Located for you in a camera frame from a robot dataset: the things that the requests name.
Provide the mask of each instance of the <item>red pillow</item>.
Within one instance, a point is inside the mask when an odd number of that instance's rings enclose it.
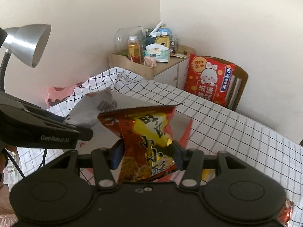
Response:
[[[190,54],[184,90],[225,106],[234,69],[234,64],[225,65],[207,57]]]

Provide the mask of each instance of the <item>snack bag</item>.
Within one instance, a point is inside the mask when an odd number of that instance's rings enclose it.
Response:
[[[153,180],[176,168],[169,125],[175,107],[138,107],[98,115],[105,127],[124,140],[118,182]]]
[[[190,54],[184,90],[225,106],[234,64],[225,65],[211,58]]]

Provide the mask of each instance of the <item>barcode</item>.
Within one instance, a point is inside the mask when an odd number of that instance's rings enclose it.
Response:
[[[111,111],[111,110],[115,110],[116,108],[117,108],[117,102],[116,101],[113,101],[112,103],[109,103],[108,101],[103,100],[97,106],[97,109],[100,112]]]

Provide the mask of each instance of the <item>wooden chair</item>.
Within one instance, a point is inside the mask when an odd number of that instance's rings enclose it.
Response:
[[[225,65],[232,64],[231,62],[229,62],[227,60],[222,60],[220,58],[209,57],[209,56],[205,56],[205,57],[213,59],[218,62],[221,62],[222,64],[225,64]],[[235,71],[233,72],[233,76],[234,77],[232,78],[228,91],[227,91],[226,107],[235,111],[238,106],[238,103],[240,101],[240,98],[242,96],[246,82],[248,80],[248,74],[241,67],[236,65]],[[235,93],[235,88],[236,88],[238,79],[240,81],[240,84],[238,84],[238,88],[236,89],[236,93]]]

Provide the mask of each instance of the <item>person's hand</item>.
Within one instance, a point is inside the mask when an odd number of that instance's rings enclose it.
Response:
[[[12,146],[12,145],[7,145],[5,148],[12,152],[15,152],[17,149],[17,147]],[[5,156],[4,156],[4,153],[1,152],[0,153],[0,173],[4,170],[4,168],[5,168]]]

